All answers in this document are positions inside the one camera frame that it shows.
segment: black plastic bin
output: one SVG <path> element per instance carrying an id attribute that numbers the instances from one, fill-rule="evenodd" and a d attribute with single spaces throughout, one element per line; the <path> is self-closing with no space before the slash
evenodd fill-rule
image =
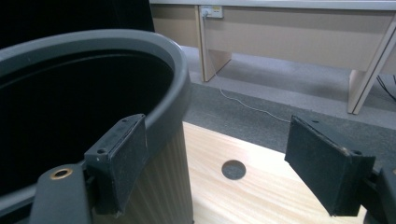
<path id="1" fill-rule="evenodd" d="M 145 114 L 149 158 L 125 214 L 92 219 L 192 223 L 189 85 L 180 47 L 149 32 L 77 32 L 0 50 L 0 218 L 26 209 L 41 174 L 81 163 L 118 120 Z"/>

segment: electrical outlet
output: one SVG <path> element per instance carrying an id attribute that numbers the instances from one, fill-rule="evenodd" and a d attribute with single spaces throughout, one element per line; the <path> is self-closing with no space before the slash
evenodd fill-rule
<path id="1" fill-rule="evenodd" d="M 221 6 L 201 6 L 201 16 L 207 18 L 223 18 Z"/>

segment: round hole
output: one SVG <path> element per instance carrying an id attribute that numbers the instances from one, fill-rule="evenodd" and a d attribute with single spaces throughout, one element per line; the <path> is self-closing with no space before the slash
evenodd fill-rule
<path id="1" fill-rule="evenodd" d="M 355 155 L 358 155 L 358 156 L 362 155 L 362 153 L 360 151 L 358 151 L 358 150 L 352 150 L 352 153 L 355 154 Z"/>
<path id="2" fill-rule="evenodd" d="M 58 171 L 57 173 L 55 173 L 55 176 L 59 177 L 59 176 L 66 175 L 67 173 L 68 173 L 67 170 L 61 170 L 61 171 Z"/>
<path id="3" fill-rule="evenodd" d="M 104 154 L 107 152 L 107 150 L 105 150 L 104 148 L 101 148 L 99 150 L 96 151 L 98 154 Z"/>
<path id="4" fill-rule="evenodd" d="M 61 170 L 57 170 L 50 175 L 50 178 L 53 180 L 65 178 L 73 173 L 72 169 L 64 168 Z"/>
<path id="5" fill-rule="evenodd" d="M 226 161 L 222 165 L 221 171 L 225 177 L 231 180 L 237 180 L 245 176 L 247 168 L 240 161 Z"/>

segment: wooden board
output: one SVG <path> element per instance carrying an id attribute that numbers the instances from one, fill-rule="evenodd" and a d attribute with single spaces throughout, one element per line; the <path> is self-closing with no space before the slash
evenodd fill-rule
<path id="1" fill-rule="evenodd" d="M 394 12 L 223 7 L 209 49 L 367 71 Z"/>
<path id="2" fill-rule="evenodd" d="M 381 73 L 396 75 L 396 48 L 393 47 Z"/>
<path id="3" fill-rule="evenodd" d="M 198 22 L 195 6 L 151 4 L 155 32 L 165 35 L 179 45 L 198 47 Z"/>
<path id="4" fill-rule="evenodd" d="M 387 32 L 384 35 L 378 50 L 375 53 L 373 60 L 370 62 L 368 70 L 357 71 L 352 70 L 349 75 L 349 96 L 347 112 L 358 114 L 361 107 L 376 82 L 376 78 L 387 62 L 394 60 L 392 56 L 393 47 L 396 44 L 396 15 L 392 19 Z M 385 69 L 393 69 L 392 66 L 385 67 Z"/>
<path id="5" fill-rule="evenodd" d="M 233 54 L 228 51 L 220 51 L 209 49 L 207 46 L 205 21 L 199 16 L 200 42 L 199 42 L 199 55 L 201 61 L 202 81 L 209 81 L 224 65 L 231 60 Z"/>
<path id="6" fill-rule="evenodd" d="M 222 223 L 362 223 L 358 217 L 330 217 L 284 161 L 284 154 L 184 123 L 194 220 Z M 240 180 L 221 173 L 228 160 L 247 167 Z"/>

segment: white cable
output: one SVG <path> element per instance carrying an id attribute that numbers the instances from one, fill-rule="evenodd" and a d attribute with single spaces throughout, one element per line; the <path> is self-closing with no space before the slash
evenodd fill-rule
<path id="1" fill-rule="evenodd" d="M 207 18 L 207 15 L 208 15 L 208 12 L 205 11 L 205 15 L 203 15 L 203 19 L 204 19 L 204 30 L 205 30 L 205 28 L 206 28 L 206 18 Z M 205 50 L 206 50 L 206 55 L 209 57 L 209 61 L 210 61 L 210 64 L 212 65 L 213 71 L 214 71 L 214 73 L 215 73 L 215 77 L 217 77 L 217 76 L 218 76 L 218 73 L 216 72 L 215 65 L 213 64 L 213 61 L 212 61 L 212 57 L 211 57 L 210 54 L 209 54 L 209 48 L 207 47 L 207 38 L 206 38 L 205 32 L 204 32 L 204 39 L 205 39 Z M 260 109 L 251 107 L 251 106 L 249 106 L 249 105 L 244 104 L 242 101 L 240 101 L 240 100 L 238 100 L 238 99 L 236 99 L 236 98 L 227 96 L 227 95 L 224 94 L 224 92 L 222 91 L 222 88 L 219 88 L 219 89 L 220 89 L 221 95 L 224 96 L 225 98 L 229 99 L 229 100 L 234 100 L 234 101 L 238 102 L 239 104 L 243 105 L 243 106 L 246 107 L 246 108 L 249 108 L 249 109 L 254 110 L 254 111 L 262 112 L 262 113 L 264 113 L 264 114 L 267 114 L 267 115 L 273 117 L 274 119 L 277 119 L 277 120 L 280 120 L 280 121 L 283 121 L 283 122 L 290 123 L 289 120 L 281 119 L 281 118 L 279 118 L 279 117 L 277 117 L 277 116 L 271 114 L 270 112 L 268 112 L 268 111 L 266 111 L 266 110 L 260 110 Z"/>

